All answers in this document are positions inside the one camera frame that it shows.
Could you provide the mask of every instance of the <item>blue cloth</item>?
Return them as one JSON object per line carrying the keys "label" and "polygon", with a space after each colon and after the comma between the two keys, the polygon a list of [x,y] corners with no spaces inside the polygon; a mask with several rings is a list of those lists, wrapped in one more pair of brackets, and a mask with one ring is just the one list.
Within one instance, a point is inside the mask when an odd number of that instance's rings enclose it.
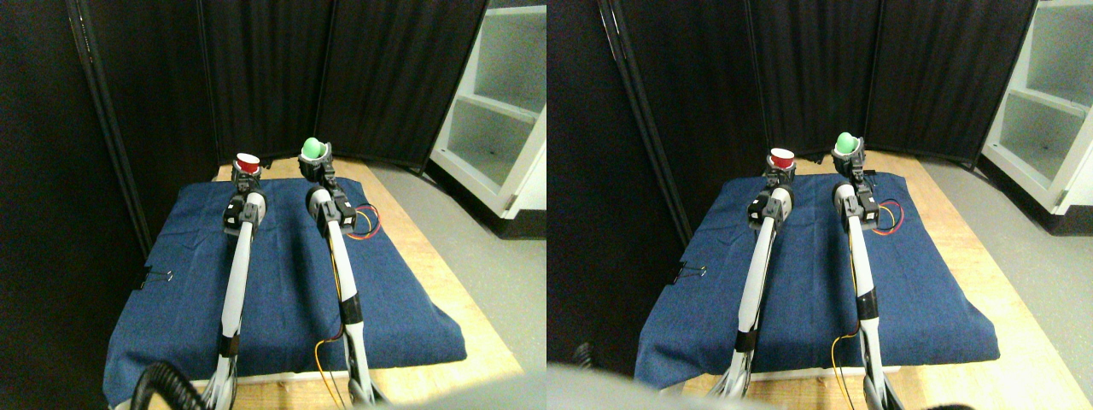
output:
{"label": "blue cloth", "polygon": [[[328,246],[304,206],[315,185],[261,184],[267,213],[251,246],[237,370],[240,376],[316,371],[315,343],[337,335],[341,319]],[[351,203],[365,203],[361,184],[339,184]],[[155,271],[174,271],[174,279],[133,291],[110,337],[103,390],[111,407],[130,398],[144,366],[155,361],[171,362],[191,379],[213,374],[237,241],[223,232],[221,214],[234,189],[231,183],[202,183],[179,191],[148,259]],[[360,219],[357,231],[367,227]],[[383,230],[366,241],[346,237],[345,247],[369,367],[467,358],[459,325],[433,305]],[[325,344],[319,356],[324,370],[345,370],[341,341]]]}
{"label": "blue cloth", "polygon": [[[964,297],[922,226],[903,177],[879,174],[878,201],[894,198],[906,219],[893,235],[865,232],[880,309],[884,365],[998,359],[995,327]],[[837,174],[801,175],[795,203],[774,242],[761,312],[755,372],[831,367],[831,343],[857,321],[848,237],[832,204]],[[658,388],[704,373],[722,374],[732,358],[737,314],[755,231],[744,210],[763,178],[725,184],[681,260],[706,266],[660,293],[642,329],[635,377]],[[883,210],[881,224],[890,226]],[[836,349],[839,365],[861,365],[857,339]]]}

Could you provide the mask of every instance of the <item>white shelf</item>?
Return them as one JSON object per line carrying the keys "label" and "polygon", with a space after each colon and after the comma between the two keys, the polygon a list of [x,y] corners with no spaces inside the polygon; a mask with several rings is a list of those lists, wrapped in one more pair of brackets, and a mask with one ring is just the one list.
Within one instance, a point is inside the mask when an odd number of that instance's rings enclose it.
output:
{"label": "white shelf", "polygon": [[1090,112],[1090,107],[1085,105],[1032,89],[1011,89],[1010,94],[1031,99],[1078,118],[1085,118],[1085,115]]}
{"label": "white shelf", "polygon": [[1026,87],[1093,105],[1093,1],[1039,4],[1031,31]]}
{"label": "white shelf", "polygon": [[500,186],[516,164],[533,126],[534,121],[505,115],[495,105],[457,98],[447,150]]}
{"label": "white shelf", "polygon": [[1050,185],[1085,119],[1085,112],[1044,93],[1011,90],[997,142]]}
{"label": "white shelf", "polygon": [[1093,5],[1093,0],[1050,0],[1036,3],[1037,9],[1072,8]]}
{"label": "white shelf", "polygon": [[474,104],[475,106],[492,110],[497,114],[516,118],[527,124],[536,124],[536,118],[539,116],[539,114],[533,113],[530,109],[520,108],[515,105],[505,102],[500,102],[481,95],[474,95],[474,94],[459,95],[456,96],[456,99]]}
{"label": "white shelf", "polygon": [[486,16],[491,15],[515,15],[515,14],[546,14],[545,5],[526,5],[519,8],[490,9],[485,11]]}
{"label": "white shelf", "polygon": [[489,10],[477,62],[473,94],[536,114],[542,110],[546,104],[546,7]]}

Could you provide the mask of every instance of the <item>black panel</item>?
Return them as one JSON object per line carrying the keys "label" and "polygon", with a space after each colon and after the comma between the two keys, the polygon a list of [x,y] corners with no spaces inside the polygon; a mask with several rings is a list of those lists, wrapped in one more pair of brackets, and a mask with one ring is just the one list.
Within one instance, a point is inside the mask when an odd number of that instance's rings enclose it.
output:
{"label": "black panel", "polygon": [[424,167],[484,11],[485,0],[339,2],[317,137],[339,155]]}
{"label": "black panel", "polygon": [[569,362],[589,342],[600,365],[633,375],[642,327],[683,248],[596,1],[548,10],[546,360]]}
{"label": "black panel", "polygon": [[747,7],[626,1],[622,14],[683,210],[695,229],[726,180],[763,171],[767,141]]}
{"label": "black panel", "polygon": [[752,1],[771,143],[826,152],[861,136],[872,78],[879,0]]}
{"label": "black panel", "polygon": [[178,189],[216,171],[196,2],[89,2],[101,62],[154,238]]}
{"label": "black panel", "polygon": [[237,152],[292,156],[315,129],[332,2],[202,0],[202,8],[220,162]]}
{"label": "black panel", "polygon": [[0,2],[0,408],[105,406],[141,253],[66,3]]}
{"label": "black panel", "polygon": [[886,2],[867,147],[974,162],[1035,7],[1035,0]]}

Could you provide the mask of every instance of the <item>black joint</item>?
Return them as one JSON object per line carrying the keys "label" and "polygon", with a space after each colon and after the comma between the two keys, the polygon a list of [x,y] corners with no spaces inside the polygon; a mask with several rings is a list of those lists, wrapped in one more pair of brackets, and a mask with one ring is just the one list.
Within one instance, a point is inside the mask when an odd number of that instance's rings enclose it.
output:
{"label": "black joint", "polygon": [[243,194],[235,194],[232,199],[227,201],[227,208],[224,209],[224,227],[230,230],[238,231],[239,226],[243,225],[243,208],[246,204],[246,200]]}
{"label": "black joint", "polygon": [[764,189],[759,192],[755,200],[748,206],[748,225],[753,230],[763,226],[763,210],[766,209],[766,203],[771,201],[771,190]]}
{"label": "black joint", "polygon": [[333,201],[319,203],[316,211],[317,212],[313,215],[315,216],[315,224],[318,226],[319,232],[322,233],[322,236],[327,236],[327,224],[330,223],[330,221],[339,221],[340,223],[341,212],[338,210],[338,207],[334,206]]}
{"label": "black joint", "polygon": [[239,333],[236,332],[235,336],[230,338],[221,332],[216,350],[220,352],[221,358],[234,358],[236,354],[239,354]]}
{"label": "black joint", "polygon": [[239,220],[258,226],[258,206],[250,202],[244,203],[243,212],[239,213]]}
{"label": "black joint", "polygon": [[353,325],[364,321],[364,317],[361,315],[361,297],[360,293],[353,295],[353,297],[346,298],[339,304],[339,308],[342,314],[342,325]]}
{"label": "black joint", "polygon": [[742,332],[737,330],[737,345],[736,350],[741,353],[751,352],[755,350],[755,344],[759,342],[759,329],[752,329],[749,332]]}
{"label": "black joint", "polygon": [[869,320],[880,316],[877,312],[877,289],[858,296],[858,320]]}
{"label": "black joint", "polygon": [[343,229],[342,231],[352,232],[356,229],[356,210],[349,203],[349,197],[345,196],[345,192],[341,189],[332,189],[330,191],[330,200],[334,202],[338,213],[341,214],[338,224]]}

